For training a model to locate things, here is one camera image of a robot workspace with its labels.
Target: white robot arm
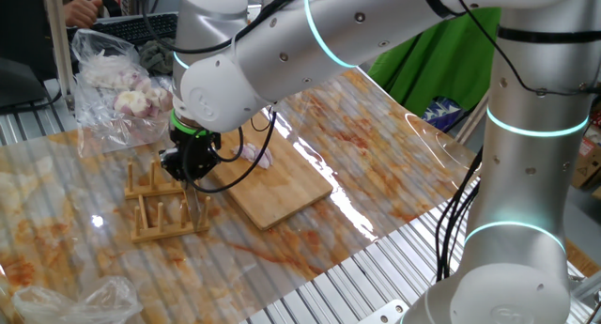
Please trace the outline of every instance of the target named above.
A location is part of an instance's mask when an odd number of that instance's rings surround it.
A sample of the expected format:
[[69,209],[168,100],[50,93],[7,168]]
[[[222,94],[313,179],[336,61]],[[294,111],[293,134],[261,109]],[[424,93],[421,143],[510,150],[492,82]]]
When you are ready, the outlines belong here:
[[[458,271],[403,324],[560,324],[570,299],[562,210],[601,60],[601,0],[464,0],[503,8],[480,195]],[[182,0],[180,48],[246,26],[244,0]],[[463,13],[460,0],[292,0],[213,54],[176,53],[177,123],[232,131],[263,107]]]

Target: marble pattern surface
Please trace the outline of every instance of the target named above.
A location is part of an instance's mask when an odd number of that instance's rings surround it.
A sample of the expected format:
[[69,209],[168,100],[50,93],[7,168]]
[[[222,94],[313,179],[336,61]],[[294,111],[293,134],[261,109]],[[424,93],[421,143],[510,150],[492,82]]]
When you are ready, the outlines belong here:
[[[9,296],[24,286],[76,299],[120,275],[144,305],[132,322],[238,323],[450,198],[473,157],[356,69],[281,105],[277,131],[334,190],[266,232],[222,193],[207,233],[131,244],[127,159],[145,184],[168,140],[85,159],[77,131],[0,147],[0,308],[18,322]],[[181,198],[149,198],[149,221],[159,201],[176,220]]]

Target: human hand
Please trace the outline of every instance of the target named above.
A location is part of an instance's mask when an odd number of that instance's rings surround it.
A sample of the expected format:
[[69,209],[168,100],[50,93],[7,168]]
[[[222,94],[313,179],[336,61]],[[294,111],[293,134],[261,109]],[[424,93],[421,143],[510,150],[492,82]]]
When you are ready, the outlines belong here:
[[63,6],[67,27],[91,28],[96,22],[102,0],[73,0]]

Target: clear plastic bag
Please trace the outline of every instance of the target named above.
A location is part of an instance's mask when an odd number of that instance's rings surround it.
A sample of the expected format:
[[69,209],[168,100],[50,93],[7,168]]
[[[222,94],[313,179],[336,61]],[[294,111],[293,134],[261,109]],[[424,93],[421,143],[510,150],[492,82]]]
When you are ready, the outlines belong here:
[[86,286],[73,301],[55,291],[28,286],[12,297],[25,324],[123,324],[142,311],[133,284],[106,276]]
[[140,55],[131,43],[80,29],[71,49],[79,61],[82,78],[94,87],[129,89],[148,72],[140,66]]
[[[159,141],[169,127],[168,112],[135,117],[114,108],[116,97],[139,90],[147,72],[138,65],[132,44],[91,30],[78,30],[71,48],[80,62],[75,77],[75,117],[79,123],[78,150],[90,157]],[[151,79],[153,88],[171,92],[168,77]]]

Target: keyboard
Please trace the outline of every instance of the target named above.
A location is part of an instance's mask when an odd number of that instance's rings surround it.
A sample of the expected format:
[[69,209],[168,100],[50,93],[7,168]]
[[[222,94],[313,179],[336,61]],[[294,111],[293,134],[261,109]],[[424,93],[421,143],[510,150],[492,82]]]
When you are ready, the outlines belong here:
[[[150,25],[161,38],[175,38],[177,31],[177,14],[161,14],[149,16]],[[78,28],[68,28],[69,43],[73,41]],[[140,45],[153,40],[142,18],[130,19],[117,23],[95,23],[92,30],[108,34],[129,43]]]

